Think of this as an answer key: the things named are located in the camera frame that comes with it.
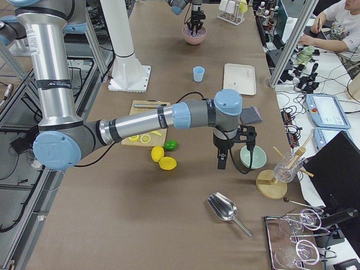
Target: blue joint cap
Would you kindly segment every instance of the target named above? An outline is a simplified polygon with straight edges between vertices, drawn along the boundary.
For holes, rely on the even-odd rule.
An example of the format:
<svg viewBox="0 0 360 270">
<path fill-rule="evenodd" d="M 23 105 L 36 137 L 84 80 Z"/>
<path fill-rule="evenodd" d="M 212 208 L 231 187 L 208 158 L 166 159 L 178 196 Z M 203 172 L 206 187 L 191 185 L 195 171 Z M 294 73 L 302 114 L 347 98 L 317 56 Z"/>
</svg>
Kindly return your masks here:
<svg viewBox="0 0 360 270">
<path fill-rule="evenodd" d="M 87 29 L 87 23 L 84 22 L 83 24 L 67 24 L 63 28 L 64 34 L 84 34 Z"/>
<path fill-rule="evenodd" d="M 171 11 L 175 14 L 175 15 L 180 15 L 180 13 L 182 12 L 182 9 L 179 7 L 171 7 Z"/>
<path fill-rule="evenodd" d="M 191 115 L 186 103 L 181 102 L 173 105 L 174 127 L 179 129 L 189 128 L 191 124 Z"/>
<path fill-rule="evenodd" d="M 6 37 L 4 37 L 3 35 L 0 35 L 0 42 L 4 45 L 4 46 L 8 46 L 11 42 L 10 40 L 8 40 Z"/>
<path fill-rule="evenodd" d="M 76 165 L 81 159 L 78 144 L 58 131 L 40 133 L 33 144 L 33 150 L 36 158 L 53 170 L 65 170 Z"/>
<path fill-rule="evenodd" d="M 40 0 L 7 0 L 10 4 L 13 4 L 17 7 L 27 7 L 31 6 L 33 4 L 36 4 L 37 2 L 40 2 Z"/>
<path fill-rule="evenodd" d="M 0 21 L 4 23 L 18 23 L 18 20 L 15 15 L 7 15 L 0 18 Z"/>
<path fill-rule="evenodd" d="M 242 111 L 242 97 L 233 89 L 222 89 L 214 98 L 216 109 L 229 116 L 240 115 Z"/>
</svg>

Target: lime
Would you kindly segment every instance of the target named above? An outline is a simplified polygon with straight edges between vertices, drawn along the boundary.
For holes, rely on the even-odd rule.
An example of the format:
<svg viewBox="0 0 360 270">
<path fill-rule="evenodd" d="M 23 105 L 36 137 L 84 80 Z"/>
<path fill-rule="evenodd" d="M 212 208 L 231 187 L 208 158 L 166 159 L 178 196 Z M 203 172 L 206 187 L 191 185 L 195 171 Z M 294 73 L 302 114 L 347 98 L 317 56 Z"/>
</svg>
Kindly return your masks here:
<svg viewBox="0 0 360 270">
<path fill-rule="evenodd" d="M 131 136 L 128 138 L 131 142 L 137 142 L 140 140 L 140 135 Z"/>
<path fill-rule="evenodd" d="M 141 135 L 140 141 L 142 143 L 149 143 L 151 141 L 151 136 L 149 134 Z"/>
<path fill-rule="evenodd" d="M 166 143 L 164 143 L 164 148 L 167 151 L 174 151 L 177 147 L 178 147 L 178 142 L 173 139 L 170 139 Z"/>
</svg>

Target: metal pole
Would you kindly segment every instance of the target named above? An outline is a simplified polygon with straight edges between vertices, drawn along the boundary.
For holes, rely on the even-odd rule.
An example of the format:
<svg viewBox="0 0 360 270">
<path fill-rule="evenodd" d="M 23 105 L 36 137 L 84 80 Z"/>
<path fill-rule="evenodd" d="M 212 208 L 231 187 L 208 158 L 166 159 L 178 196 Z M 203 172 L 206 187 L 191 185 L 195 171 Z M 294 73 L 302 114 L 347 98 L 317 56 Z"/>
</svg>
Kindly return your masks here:
<svg viewBox="0 0 360 270">
<path fill-rule="evenodd" d="M 284 72 L 285 66 L 293 54 L 294 48 L 298 43 L 300 36 L 302 35 L 305 26 L 308 23 L 310 15 L 314 11 L 318 0 L 306 1 L 305 5 L 300 13 L 300 16 L 291 32 L 289 41 L 286 43 L 285 48 L 282 51 L 279 62 L 277 63 L 274 72 L 269 81 L 269 86 L 275 88 L 277 82 L 280 79 L 281 74 Z"/>
<path fill-rule="evenodd" d="M 91 19 L 89 17 L 89 13 L 86 10 L 86 22 L 87 22 L 87 29 L 85 32 L 85 35 L 88 39 L 89 45 L 90 45 L 90 49 L 94 55 L 95 58 L 95 62 L 100 70 L 101 76 L 105 76 L 106 71 L 107 71 L 107 67 L 105 64 L 105 60 L 104 57 L 102 56 L 102 53 L 100 51 L 100 45 L 99 42 L 96 38 L 96 34 L 94 31 L 94 28 L 92 27 L 92 23 L 91 23 Z"/>
<path fill-rule="evenodd" d="M 25 79 L 26 72 L 18 61 L 13 57 L 9 50 L 0 42 L 0 57 L 3 58 L 4 62 L 10 66 L 13 72 L 21 80 Z"/>
</svg>

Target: table surface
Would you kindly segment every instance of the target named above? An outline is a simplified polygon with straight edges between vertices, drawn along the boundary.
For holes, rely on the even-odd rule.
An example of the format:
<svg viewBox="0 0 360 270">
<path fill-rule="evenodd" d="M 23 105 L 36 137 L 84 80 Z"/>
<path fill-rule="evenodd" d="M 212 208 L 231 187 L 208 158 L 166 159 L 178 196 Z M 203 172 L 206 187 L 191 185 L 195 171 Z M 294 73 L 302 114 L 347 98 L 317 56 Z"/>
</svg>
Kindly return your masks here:
<svg viewBox="0 0 360 270">
<path fill-rule="evenodd" d="M 136 3 L 130 28 L 137 58 L 151 65 L 148 90 L 110 92 L 103 84 L 88 120 L 125 116 L 133 100 L 174 103 L 189 91 L 213 98 L 222 89 L 226 63 L 253 65 L 258 91 L 244 97 L 244 107 L 258 107 L 264 119 L 254 125 L 256 144 L 267 153 L 263 169 L 272 169 L 279 161 L 272 147 L 286 152 L 289 145 L 275 91 L 267 86 L 270 73 L 252 11 L 234 26 L 217 18 L 218 5 L 203 8 L 208 34 L 202 44 L 191 46 L 181 33 L 185 14 L 174 16 L 166 3 Z M 201 83 L 192 80 L 197 65 L 206 69 Z M 121 145 L 93 166 L 69 169 L 27 269 L 269 269 L 263 217 L 296 206 L 261 195 L 255 185 L 260 170 L 242 175 L 230 160 L 226 170 L 217 170 L 212 136 L 208 127 L 170 128 L 167 139 L 179 143 L 166 153 L 178 161 L 171 171 L 151 160 L 149 148 Z M 243 146 L 233 148 L 237 161 Z M 214 215 L 206 202 L 214 192 L 237 204 L 238 218 L 253 237 Z M 302 201 L 297 181 L 289 184 L 287 195 Z"/>
</svg>

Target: person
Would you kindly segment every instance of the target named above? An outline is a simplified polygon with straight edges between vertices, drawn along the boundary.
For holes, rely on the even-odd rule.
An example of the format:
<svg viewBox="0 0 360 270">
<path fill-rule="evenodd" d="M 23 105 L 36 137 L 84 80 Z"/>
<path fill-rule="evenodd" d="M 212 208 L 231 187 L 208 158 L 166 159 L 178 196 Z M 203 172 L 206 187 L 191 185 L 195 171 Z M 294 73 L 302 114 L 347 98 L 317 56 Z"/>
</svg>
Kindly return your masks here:
<svg viewBox="0 0 360 270">
<path fill-rule="evenodd" d="M 327 20 L 334 21 L 327 40 L 303 35 L 299 44 L 337 52 L 346 62 L 359 62 L 360 0 L 341 0 L 325 9 L 316 17 L 311 31 L 315 34 L 320 32 Z"/>
</svg>

